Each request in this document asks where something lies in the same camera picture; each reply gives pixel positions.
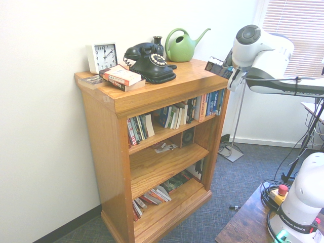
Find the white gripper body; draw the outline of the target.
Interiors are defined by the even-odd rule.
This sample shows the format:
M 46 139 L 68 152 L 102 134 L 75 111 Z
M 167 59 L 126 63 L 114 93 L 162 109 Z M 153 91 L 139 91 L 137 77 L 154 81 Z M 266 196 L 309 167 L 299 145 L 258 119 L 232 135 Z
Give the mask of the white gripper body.
M 229 91 L 235 92 L 239 84 L 241 83 L 243 75 L 244 73 L 242 71 L 234 71 L 228 80 L 227 89 Z

